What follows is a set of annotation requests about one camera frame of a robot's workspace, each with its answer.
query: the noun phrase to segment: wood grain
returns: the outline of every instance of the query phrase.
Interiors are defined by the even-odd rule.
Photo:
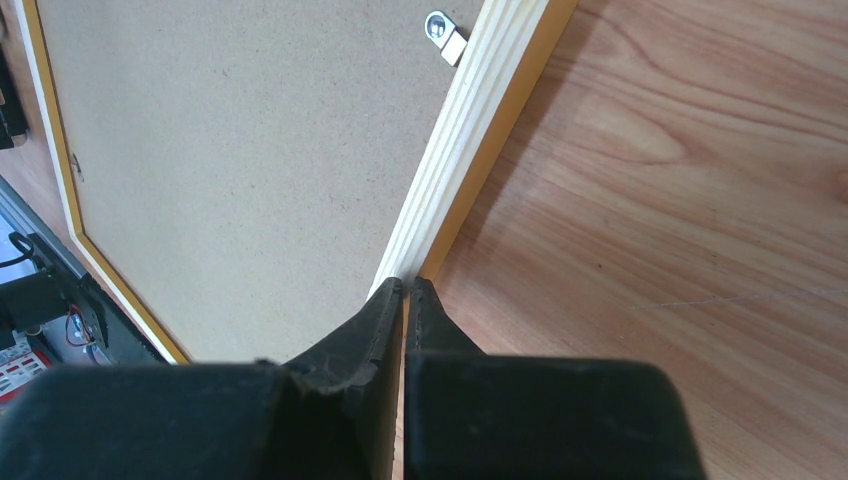
[[[848,2],[582,0],[437,288],[489,352],[641,359],[712,478],[848,478]]]
[[[47,146],[14,0],[0,1],[0,11],[6,26],[6,34],[2,39],[3,53],[29,124],[28,138],[24,145],[0,151],[0,175],[59,237],[65,247],[74,253],[75,246],[62,210],[62,199],[53,172],[53,161]]]

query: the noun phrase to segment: cable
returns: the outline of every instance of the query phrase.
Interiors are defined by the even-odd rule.
[[[74,343],[71,341],[71,335],[68,329],[71,326],[71,317],[74,313],[77,314],[77,317],[80,320],[79,332],[82,335],[83,340],[85,340],[85,343]],[[85,328],[85,320],[82,318],[82,311],[74,304],[71,304],[68,307],[68,316],[65,317],[65,342],[72,347],[85,347],[94,343],[94,339],[91,338],[91,335],[88,334],[88,329]]]
[[[21,252],[21,256],[0,262],[0,268],[11,267],[12,265],[17,265],[24,260],[29,260],[35,253],[35,245],[32,244],[32,240],[23,234],[12,232],[9,234],[9,241],[12,242],[12,245],[14,245],[19,252]]]

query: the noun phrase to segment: red wire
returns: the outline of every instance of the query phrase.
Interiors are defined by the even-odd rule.
[[[74,343],[71,341],[71,336],[68,332],[68,328],[71,326],[71,316],[76,313],[80,317],[80,333],[82,334],[85,343]],[[72,347],[84,347],[86,345],[91,345],[91,336],[85,329],[85,322],[82,320],[82,311],[76,305],[71,305],[68,307],[68,316],[65,317],[65,342]]]

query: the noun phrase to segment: black cable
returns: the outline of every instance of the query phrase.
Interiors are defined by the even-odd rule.
[[[32,244],[32,240],[23,234],[12,232],[9,234],[9,241],[12,242],[12,245],[14,245],[19,252],[21,252],[21,256],[11,260],[6,260],[5,262],[0,262],[0,268],[11,267],[12,265],[17,265],[24,260],[29,260],[35,253],[35,245]]]

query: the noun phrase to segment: screw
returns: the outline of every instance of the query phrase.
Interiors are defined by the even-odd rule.
[[[427,20],[427,35],[433,40],[445,34],[445,19],[441,15],[433,15]]]

